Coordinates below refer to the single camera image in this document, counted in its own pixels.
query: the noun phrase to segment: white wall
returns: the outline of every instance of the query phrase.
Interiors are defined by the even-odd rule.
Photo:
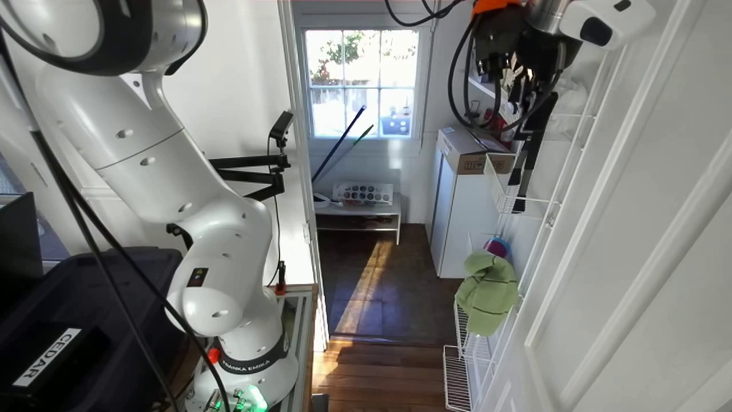
[[[426,123],[420,134],[410,141],[367,141],[364,139],[347,161],[332,168],[317,178],[317,189],[330,194],[335,180],[394,180],[402,194],[402,208],[406,223],[429,223],[429,173],[436,130],[453,123],[453,115],[445,100],[449,66],[461,29],[468,23],[468,2],[455,7],[451,17],[441,18],[429,35],[426,49],[433,46],[427,64],[427,92],[426,92]],[[319,164],[334,141],[310,139],[310,170]]]
[[[207,156],[258,156],[264,154],[267,130],[280,110],[291,110],[288,76],[280,44],[276,2],[218,2],[207,4],[207,37],[198,53],[173,76],[164,80],[164,92],[173,113]],[[164,233],[163,226],[139,223],[129,208],[91,172],[69,141],[60,139],[55,126],[47,137],[62,154],[73,180],[87,194],[91,207],[120,239],[124,245],[169,245],[180,241]],[[77,229],[70,225],[62,197],[39,161],[31,139],[23,126],[1,134],[4,151],[17,178],[39,194],[39,208],[60,231],[69,251],[84,251]],[[288,134],[285,194],[278,200],[283,223],[283,256],[288,260],[291,284],[310,284],[316,280],[308,247],[308,213],[302,188],[302,157],[296,154],[296,132]]]

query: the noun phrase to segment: green cloth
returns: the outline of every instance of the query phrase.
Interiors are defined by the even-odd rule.
[[[466,314],[466,329],[492,334],[518,299],[518,280],[510,260],[489,251],[466,256],[463,270],[455,299]]]

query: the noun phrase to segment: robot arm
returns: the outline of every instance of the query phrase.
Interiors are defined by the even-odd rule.
[[[191,239],[169,302],[218,339],[224,386],[256,384],[278,403],[296,363],[262,294],[271,218],[230,192],[163,93],[163,76],[200,44],[200,0],[6,0],[0,17],[30,110],[55,129],[45,134],[67,134],[142,219]],[[194,389],[207,399],[215,382],[198,376]]]
[[[637,37],[656,11],[648,0],[527,0],[527,23],[600,49],[619,49]]]

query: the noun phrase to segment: wooden floor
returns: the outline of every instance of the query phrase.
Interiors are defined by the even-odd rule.
[[[334,339],[314,359],[330,412],[443,412],[441,348]]]
[[[404,345],[455,344],[455,280],[439,280],[422,226],[391,233],[319,231],[322,291],[334,336]]]

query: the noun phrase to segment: white door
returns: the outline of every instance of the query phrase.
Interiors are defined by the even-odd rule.
[[[433,239],[429,239],[436,278],[441,274],[443,250],[451,231],[455,184],[457,184],[457,173],[451,168],[449,157],[441,156],[436,194],[434,194]]]
[[[729,409],[732,2],[652,4],[475,409]]]

